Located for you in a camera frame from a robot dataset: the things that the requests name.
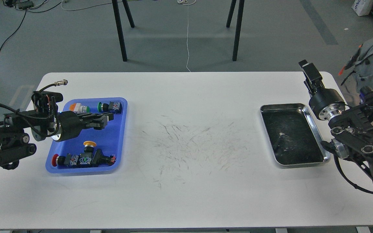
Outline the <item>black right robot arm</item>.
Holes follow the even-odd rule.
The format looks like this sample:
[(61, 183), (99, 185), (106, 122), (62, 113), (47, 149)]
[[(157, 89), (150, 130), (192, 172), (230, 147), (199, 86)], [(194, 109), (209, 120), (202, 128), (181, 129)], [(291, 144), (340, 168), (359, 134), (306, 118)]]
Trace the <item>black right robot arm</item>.
[(351, 107), (335, 89), (324, 86), (322, 75), (313, 63), (302, 60), (299, 66), (310, 95), (309, 107), (317, 119), (328, 122), (333, 136), (330, 142), (321, 141), (321, 146), (333, 154), (336, 168), (351, 186), (373, 194), (349, 180), (339, 162), (339, 159), (354, 162), (373, 183), (373, 90), (367, 86), (361, 88), (361, 103)]

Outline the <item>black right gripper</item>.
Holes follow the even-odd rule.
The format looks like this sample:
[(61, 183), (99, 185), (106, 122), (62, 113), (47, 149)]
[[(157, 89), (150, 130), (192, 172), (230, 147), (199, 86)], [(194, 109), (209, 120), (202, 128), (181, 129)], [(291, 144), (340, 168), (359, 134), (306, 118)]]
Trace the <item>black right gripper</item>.
[(304, 84), (311, 96), (309, 106), (319, 120), (330, 121), (346, 110), (343, 98), (335, 89), (324, 88), (322, 75), (312, 62), (302, 60), (299, 66), (305, 76)]

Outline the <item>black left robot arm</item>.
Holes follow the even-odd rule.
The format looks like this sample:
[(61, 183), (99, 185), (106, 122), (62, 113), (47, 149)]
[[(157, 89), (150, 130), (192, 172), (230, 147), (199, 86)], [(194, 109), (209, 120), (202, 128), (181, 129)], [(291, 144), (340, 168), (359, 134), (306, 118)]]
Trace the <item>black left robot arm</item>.
[(56, 142), (73, 139), (82, 130), (93, 128), (102, 130), (114, 119), (113, 113), (58, 112), (58, 102), (63, 100), (61, 93), (49, 92), (47, 87), (33, 91), (31, 96), (34, 109), (21, 112), (0, 103), (9, 110), (0, 121), (0, 167), (13, 170), (19, 160), (34, 155), (37, 146), (30, 143), (25, 128), (30, 128), (37, 141), (52, 138)]

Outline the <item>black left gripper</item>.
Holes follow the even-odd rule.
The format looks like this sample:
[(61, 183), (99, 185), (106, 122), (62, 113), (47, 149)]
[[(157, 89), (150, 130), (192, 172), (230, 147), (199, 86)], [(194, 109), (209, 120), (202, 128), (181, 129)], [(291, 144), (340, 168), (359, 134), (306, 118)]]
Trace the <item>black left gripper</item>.
[(79, 136), (83, 129), (104, 129), (109, 121), (114, 120), (113, 113), (76, 113), (72, 111), (61, 112), (58, 115), (60, 129), (51, 137), (56, 142), (61, 142)]

